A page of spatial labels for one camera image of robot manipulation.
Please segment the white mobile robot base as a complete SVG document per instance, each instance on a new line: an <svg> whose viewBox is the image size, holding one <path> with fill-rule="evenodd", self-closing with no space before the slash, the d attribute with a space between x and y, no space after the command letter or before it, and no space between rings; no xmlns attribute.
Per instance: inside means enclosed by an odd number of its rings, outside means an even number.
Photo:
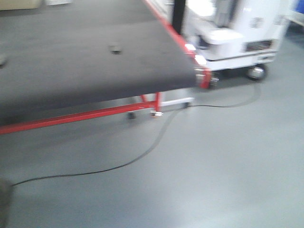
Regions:
<svg viewBox="0 0 304 228"><path fill-rule="evenodd" d="M289 25L293 0L188 0L183 34L210 70L262 80Z"/></svg>

